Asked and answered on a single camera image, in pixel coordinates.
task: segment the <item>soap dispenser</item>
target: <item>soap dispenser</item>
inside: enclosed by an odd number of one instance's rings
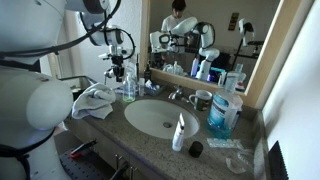
[[[123,82],[122,99],[125,102],[133,102],[136,99],[136,82],[131,72],[127,72],[127,77]]]

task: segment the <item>cabinet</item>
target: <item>cabinet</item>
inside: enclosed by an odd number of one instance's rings
[[[64,123],[72,134],[77,136],[82,142],[96,139],[98,143],[94,146],[94,151],[114,169],[117,169],[122,163],[127,161],[130,166],[125,174],[130,180],[164,179],[134,155],[131,155],[129,151],[120,147],[85,120],[68,118]]]

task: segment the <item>countertop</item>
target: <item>countertop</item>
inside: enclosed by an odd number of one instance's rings
[[[165,100],[180,105],[196,115],[200,123],[200,129],[194,136],[184,140],[180,152],[172,150],[172,140],[153,137],[133,127],[124,115],[124,110],[129,103],[123,102],[121,95],[117,95],[116,102],[112,104],[113,112],[104,120],[91,116],[85,117],[84,120],[165,178],[205,180],[254,179],[253,174],[250,172],[234,174],[227,168],[226,158],[237,158],[236,153],[239,149],[209,147],[207,138],[212,138],[212,136],[207,131],[205,123],[209,110],[204,112],[196,111],[190,103],[168,99],[169,94],[170,91],[164,91],[156,97],[145,95],[137,97],[136,101],[141,99]],[[232,139],[240,139],[245,148],[252,149],[252,127],[252,119],[240,118],[232,133]],[[200,141],[204,146],[204,150],[199,158],[193,158],[188,153],[188,149],[193,141]]]

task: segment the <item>mug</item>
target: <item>mug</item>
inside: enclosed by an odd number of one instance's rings
[[[195,110],[205,111],[209,107],[209,101],[212,98],[212,94],[209,91],[197,90],[196,94],[189,96],[189,101],[193,104]]]

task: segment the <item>white sink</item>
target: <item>white sink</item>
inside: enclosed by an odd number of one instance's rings
[[[127,120],[140,131],[163,139],[172,139],[182,113],[185,121],[184,137],[193,136],[199,130],[197,118],[175,104],[161,100],[139,100],[124,111]]]

